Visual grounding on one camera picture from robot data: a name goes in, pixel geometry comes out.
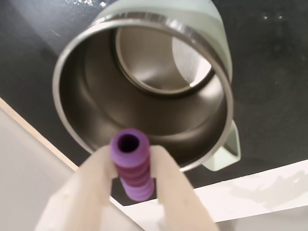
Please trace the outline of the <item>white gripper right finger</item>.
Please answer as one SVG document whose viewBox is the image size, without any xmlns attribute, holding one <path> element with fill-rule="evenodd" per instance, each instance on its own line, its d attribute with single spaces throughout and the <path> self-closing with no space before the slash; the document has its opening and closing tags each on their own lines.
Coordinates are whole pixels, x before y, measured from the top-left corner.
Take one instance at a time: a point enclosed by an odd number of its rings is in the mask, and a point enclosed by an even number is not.
<svg viewBox="0 0 308 231">
<path fill-rule="evenodd" d="M 157 199 L 164 209 L 159 231 L 219 230 L 190 181 L 164 147 L 150 147 L 150 163 Z"/>
</svg>

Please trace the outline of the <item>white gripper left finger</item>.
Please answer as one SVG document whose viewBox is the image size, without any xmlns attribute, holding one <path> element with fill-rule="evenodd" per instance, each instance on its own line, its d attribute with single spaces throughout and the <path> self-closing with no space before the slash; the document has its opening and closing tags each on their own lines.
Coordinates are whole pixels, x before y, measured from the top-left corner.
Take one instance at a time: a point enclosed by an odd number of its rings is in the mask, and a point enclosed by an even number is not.
<svg viewBox="0 0 308 231">
<path fill-rule="evenodd" d="M 78 168 L 50 198 L 37 231 L 101 231 L 117 170 L 110 146 L 103 146 Z"/>
</svg>

